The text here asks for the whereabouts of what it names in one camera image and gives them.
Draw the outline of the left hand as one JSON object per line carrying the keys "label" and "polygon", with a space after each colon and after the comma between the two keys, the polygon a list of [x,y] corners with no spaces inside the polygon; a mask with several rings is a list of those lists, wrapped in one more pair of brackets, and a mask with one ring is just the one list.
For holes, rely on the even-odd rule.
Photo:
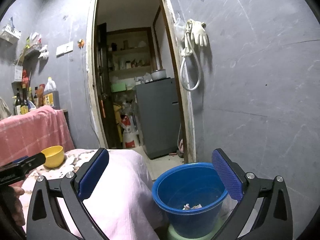
{"label": "left hand", "polygon": [[9,203],[12,205],[12,207],[10,207],[9,209],[12,214],[12,218],[16,222],[17,226],[25,225],[23,206],[20,201],[20,196],[24,195],[24,193],[25,191],[21,187],[9,187]]}

